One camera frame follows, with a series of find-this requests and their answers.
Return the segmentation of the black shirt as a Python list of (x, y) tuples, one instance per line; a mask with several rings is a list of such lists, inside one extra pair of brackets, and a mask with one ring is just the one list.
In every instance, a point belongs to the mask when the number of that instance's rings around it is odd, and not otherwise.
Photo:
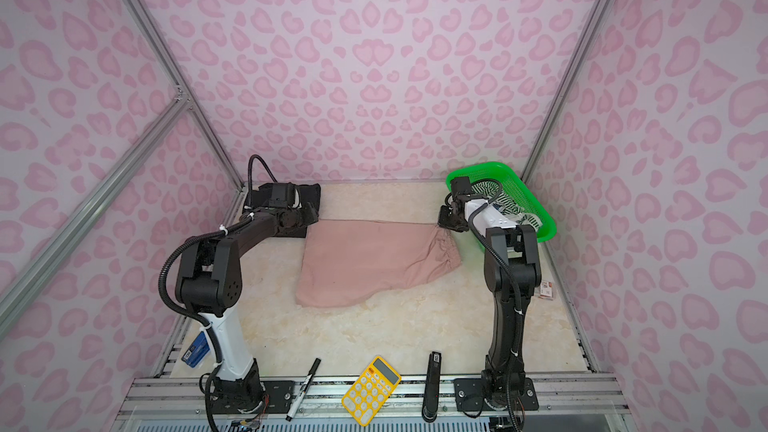
[[(320, 201), (321, 201), (321, 186), (319, 184), (295, 184), (300, 199), (299, 207), (295, 209), (301, 209), (304, 215), (305, 223), (309, 226), (315, 224), (319, 220)], [(267, 212), (276, 218), (276, 213), (280, 209), (274, 208), (257, 208), (252, 209), (248, 205), (248, 198), (250, 192), (247, 194), (242, 207), (242, 214), (250, 212)], [(306, 234), (277, 234), (276, 237), (283, 238), (305, 238)]]

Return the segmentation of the pink garment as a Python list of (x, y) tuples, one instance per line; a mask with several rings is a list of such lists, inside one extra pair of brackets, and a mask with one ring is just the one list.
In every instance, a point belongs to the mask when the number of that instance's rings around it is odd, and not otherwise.
[(302, 307), (349, 307), (461, 265), (451, 232), (436, 224), (321, 220), (306, 236), (295, 299)]

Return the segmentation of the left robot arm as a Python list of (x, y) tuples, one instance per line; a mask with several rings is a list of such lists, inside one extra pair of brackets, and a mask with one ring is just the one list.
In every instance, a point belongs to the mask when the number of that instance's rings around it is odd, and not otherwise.
[(237, 303), (243, 293), (241, 258), (264, 240), (293, 233), (304, 237), (313, 222), (298, 208), (257, 208), (232, 225), (194, 236), (181, 247), (176, 301), (198, 321), (214, 354), (203, 380), (206, 409), (261, 413), (267, 392), (256, 359), (246, 350)]

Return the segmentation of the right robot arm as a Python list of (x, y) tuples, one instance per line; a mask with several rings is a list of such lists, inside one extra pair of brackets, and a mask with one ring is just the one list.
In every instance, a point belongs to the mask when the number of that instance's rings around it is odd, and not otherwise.
[(526, 313), (542, 282), (536, 230), (509, 220), (479, 197), (469, 201), (446, 197), (438, 225), (470, 232), (483, 247), (484, 280), (494, 301), (492, 339), (481, 372), (483, 401), (511, 412), (526, 394)]

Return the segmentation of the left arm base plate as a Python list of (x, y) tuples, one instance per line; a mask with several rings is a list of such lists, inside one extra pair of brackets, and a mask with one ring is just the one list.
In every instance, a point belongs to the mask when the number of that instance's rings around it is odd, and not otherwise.
[(294, 382), (268, 380), (258, 398), (247, 394), (213, 393), (210, 410), (214, 415), (287, 414), (293, 403)]

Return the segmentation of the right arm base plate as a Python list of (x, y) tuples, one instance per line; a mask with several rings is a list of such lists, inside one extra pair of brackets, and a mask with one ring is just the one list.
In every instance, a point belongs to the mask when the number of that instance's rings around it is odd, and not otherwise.
[[(452, 383), (456, 408), (459, 412), (475, 416), (480, 410), (490, 413), (506, 412), (508, 409), (505, 391), (498, 389), (493, 394), (486, 392), (480, 377), (457, 378)], [(539, 410), (540, 404), (530, 377), (526, 377), (523, 388), (514, 389), (512, 395), (516, 412), (527, 413)]]

